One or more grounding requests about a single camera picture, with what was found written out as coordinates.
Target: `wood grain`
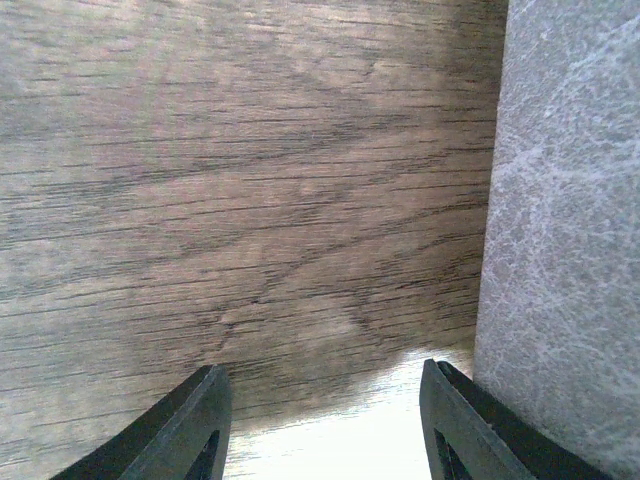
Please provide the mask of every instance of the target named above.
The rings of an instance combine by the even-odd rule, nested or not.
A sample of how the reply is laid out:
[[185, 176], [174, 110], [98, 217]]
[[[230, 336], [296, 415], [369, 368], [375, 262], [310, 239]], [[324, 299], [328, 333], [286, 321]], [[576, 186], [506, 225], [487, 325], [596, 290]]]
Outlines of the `wood grain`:
[[0, 477], [55, 473], [202, 364], [241, 437], [468, 350], [505, 15], [2, 2]]

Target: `dark wood panel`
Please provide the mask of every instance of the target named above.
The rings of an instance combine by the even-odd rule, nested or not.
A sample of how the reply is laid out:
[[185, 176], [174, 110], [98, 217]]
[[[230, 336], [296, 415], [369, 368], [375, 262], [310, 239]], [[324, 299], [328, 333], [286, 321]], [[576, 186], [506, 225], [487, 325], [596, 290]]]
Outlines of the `dark wood panel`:
[[205, 363], [236, 429], [474, 332], [506, 8], [0, 6], [0, 476]]

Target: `wooden surface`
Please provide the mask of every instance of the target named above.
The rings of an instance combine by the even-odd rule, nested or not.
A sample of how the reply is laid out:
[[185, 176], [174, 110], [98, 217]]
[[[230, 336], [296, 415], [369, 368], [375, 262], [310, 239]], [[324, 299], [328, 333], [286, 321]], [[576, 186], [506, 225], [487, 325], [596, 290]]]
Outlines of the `wooden surface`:
[[468, 369], [505, 15], [0, 3], [0, 477], [202, 364], [232, 376], [229, 478], [247, 435], [404, 388], [411, 352]]

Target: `gray textured surface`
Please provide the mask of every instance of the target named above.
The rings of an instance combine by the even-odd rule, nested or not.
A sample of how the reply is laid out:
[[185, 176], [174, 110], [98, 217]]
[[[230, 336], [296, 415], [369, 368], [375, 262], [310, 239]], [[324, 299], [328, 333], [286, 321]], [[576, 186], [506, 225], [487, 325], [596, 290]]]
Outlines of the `gray textured surface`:
[[514, 0], [475, 379], [640, 478], [640, 5]]

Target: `gray fabric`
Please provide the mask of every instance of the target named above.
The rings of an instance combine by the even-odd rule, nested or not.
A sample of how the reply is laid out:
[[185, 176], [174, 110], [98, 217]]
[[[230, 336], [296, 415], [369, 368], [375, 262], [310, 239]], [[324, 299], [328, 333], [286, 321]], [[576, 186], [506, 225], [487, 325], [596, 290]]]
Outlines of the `gray fabric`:
[[640, 478], [640, 4], [510, 4], [474, 378]]

